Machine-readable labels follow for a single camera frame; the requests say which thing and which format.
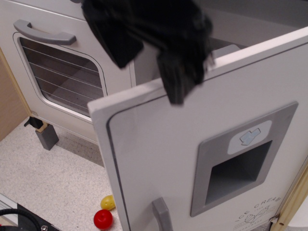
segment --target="arrow icon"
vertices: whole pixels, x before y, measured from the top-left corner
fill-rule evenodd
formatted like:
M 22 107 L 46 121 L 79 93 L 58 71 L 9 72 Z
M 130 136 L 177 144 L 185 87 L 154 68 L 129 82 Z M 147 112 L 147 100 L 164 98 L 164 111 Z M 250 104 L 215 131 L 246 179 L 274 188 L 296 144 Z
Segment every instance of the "arrow icon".
M 259 135 L 261 133 L 260 129 L 256 129 L 253 132 L 248 131 L 246 132 L 241 138 L 240 140 L 243 142 L 242 145 L 249 145 L 254 139 L 255 137 L 257 137 L 257 135 Z

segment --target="toy refrigerator door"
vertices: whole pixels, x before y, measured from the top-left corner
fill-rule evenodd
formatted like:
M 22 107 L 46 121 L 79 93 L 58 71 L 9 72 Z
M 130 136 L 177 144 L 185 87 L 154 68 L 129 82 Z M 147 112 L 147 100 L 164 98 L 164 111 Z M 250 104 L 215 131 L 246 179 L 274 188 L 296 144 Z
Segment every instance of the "toy refrigerator door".
M 249 231 L 279 214 L 308 154 L 308 28 L 216 59 L 170 105 L 160 79 L 89 103 L 124 231 Z

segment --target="door handle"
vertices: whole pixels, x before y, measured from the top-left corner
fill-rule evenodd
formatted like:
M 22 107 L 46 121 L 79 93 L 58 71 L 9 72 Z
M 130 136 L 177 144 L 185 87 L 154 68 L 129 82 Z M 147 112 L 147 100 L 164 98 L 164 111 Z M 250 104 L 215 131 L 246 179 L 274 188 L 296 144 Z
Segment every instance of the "door handle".
M 38 42 L 54 45 L 72 45 L 76 41 L 75 35 L 71 35 L 65 32 L 60 32 L 56 35 L 41 32 L 33 29 L 30 22 L 21 19 L 14 23 L 14 27 L 22 35 Z
M 156 217 L 159 231 L 173 231 L 169 209 L 162 197 L 152 201 L 154 216 Z

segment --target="white floor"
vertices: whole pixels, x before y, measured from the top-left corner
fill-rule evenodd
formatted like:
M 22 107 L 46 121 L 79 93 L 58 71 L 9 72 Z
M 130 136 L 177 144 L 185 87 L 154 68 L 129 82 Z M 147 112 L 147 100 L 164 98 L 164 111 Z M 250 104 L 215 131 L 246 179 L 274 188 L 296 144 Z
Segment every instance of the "white floor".
M 63 231 L 97 231 L 94 214 L 112 194 L 98 146 L 56 128 L 47 151 L 20 124 L 0 142 L 0 193 Z M 121 231 L 116 210 L 110 231 Z

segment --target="black object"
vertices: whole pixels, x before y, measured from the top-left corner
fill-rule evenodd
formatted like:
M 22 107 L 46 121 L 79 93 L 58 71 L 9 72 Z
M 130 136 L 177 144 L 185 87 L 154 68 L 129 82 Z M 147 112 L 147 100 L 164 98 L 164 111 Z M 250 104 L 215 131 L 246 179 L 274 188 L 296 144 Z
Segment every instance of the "black object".
M 48 231 L 59 231 L 59 229 L 55 228 L 52 224 L 32 213 L 20 204 L 17 204 L 17 209 L 0 210 L 0 216 L 6 214 L 21 215 L 18 216 L 18 227 L 0 226 L 0 231 L 41 231 L 42 226 L 47 226 Z
M 38 221 L 30 213 L 28 213 L 24 210 L 15 209 L 15 208 L 8 208 L 8 209 L 0 210 L 0 216 L 7 215 L 7 214 L 19 214 L 19 215 L 26 217 L 27 219 L 29 219 L 32 222 L 32 225 L 34 225 L 34 228 L 37 231 L 40 231 L 40 225 L 39 225 Z M 20 230 L 19 227 L 0 226 L 0 231 L 18 231 L 18 230 Z
M 120 68 L 143 49 L 142 40 L 161 50 L 158 66 L 172 104 L 183 104 L 203 81 L 212 23 L 192 0 L 85 0 L 83 12 Z
M 43 126 L 43 121 L 40 119 L 36 119 L 34 117 L 30 117 L 28 121 L 24 124 L 24 127 L 26 127 L 28 124 L 30 124 L 32 127 L 36 129 L 40 129 Z

